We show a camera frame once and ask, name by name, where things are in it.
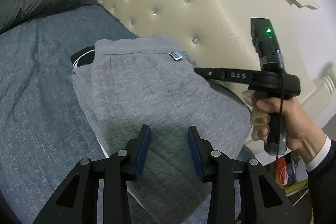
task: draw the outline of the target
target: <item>person's arm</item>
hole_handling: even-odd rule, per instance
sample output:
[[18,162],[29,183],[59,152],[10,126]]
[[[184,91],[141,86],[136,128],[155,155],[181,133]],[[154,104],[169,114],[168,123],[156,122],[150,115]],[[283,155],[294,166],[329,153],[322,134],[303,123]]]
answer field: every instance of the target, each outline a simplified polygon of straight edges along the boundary
[[[279,112],[280,99],[257,101],[261,110]],[[287,146],[299,152],[307,167],[308,188],[314,211],[314,223],[336,223],[336,143],[315,124],[295,98],[283,102],[287,128]],[[257,133],[265,140],[268,128]]]

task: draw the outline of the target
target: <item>headboard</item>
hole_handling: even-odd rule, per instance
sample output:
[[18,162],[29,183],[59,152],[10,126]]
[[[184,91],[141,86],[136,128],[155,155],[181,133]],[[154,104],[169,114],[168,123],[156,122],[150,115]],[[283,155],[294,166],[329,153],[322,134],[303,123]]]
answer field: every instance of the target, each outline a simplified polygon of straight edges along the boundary
[[[274,26],[288,73],[301,82],[300,102],[316,117],[330,102],[336,69],[313,81],[295,42],[292,4],[314,10],[313,0],[98,0],[133,33],[174,38],[204,67],[259,70],[250,38],[250,18],[269,18]],[[242,98],[245,85],[228,83]]]

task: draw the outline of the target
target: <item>black handle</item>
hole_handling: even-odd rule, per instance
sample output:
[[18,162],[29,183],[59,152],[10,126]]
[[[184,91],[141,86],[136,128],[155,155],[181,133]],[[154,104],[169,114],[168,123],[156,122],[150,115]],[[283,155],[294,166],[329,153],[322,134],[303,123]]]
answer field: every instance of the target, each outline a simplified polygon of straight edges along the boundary
[[269,155],[284,155],[287,150],[287,130],[284,118],[280,114],[271,113],[269,121],[269,134],[264,149]]

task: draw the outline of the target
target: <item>black jacket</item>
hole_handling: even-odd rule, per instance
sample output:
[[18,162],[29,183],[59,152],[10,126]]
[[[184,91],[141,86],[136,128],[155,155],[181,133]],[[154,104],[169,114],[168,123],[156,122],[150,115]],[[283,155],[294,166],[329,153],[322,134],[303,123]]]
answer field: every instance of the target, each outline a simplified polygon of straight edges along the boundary
[[331,141],[329,153],[311,172],[308,188],[315,224],[336,223],[336,143]]

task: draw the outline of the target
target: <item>human hand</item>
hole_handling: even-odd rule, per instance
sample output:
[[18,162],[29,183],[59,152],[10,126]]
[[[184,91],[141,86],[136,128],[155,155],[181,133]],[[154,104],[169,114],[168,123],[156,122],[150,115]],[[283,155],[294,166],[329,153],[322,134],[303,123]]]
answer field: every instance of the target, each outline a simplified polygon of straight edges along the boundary
[[[280,110],[279,98],[264,98],[256,102],[257,107],[267,113]],[[287,129],[287,147],[297,150],[305,163],[311,161],[326,141],[326,135],[307,115],[296,98],[283,101],[282,115]],[[260,139],[266,140],[268,128],[257,132]]]

